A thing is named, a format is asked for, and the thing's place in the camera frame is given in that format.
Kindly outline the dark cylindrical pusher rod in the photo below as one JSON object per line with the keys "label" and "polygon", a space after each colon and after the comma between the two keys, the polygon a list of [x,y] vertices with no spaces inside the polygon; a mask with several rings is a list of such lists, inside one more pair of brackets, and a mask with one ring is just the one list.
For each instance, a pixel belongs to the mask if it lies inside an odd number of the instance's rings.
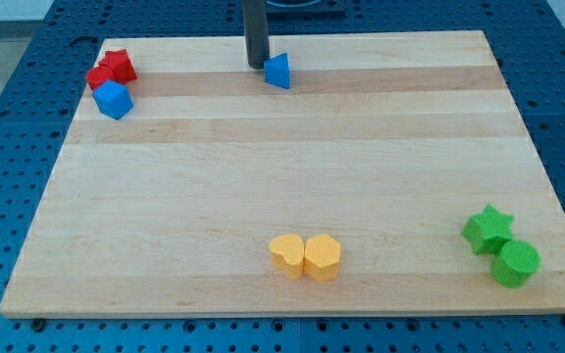
{"label": "dark cylindrical pusher rod", "polygon": [[262,70],[270,59],[267,2],[242,0],[244,40],[250,68]]}

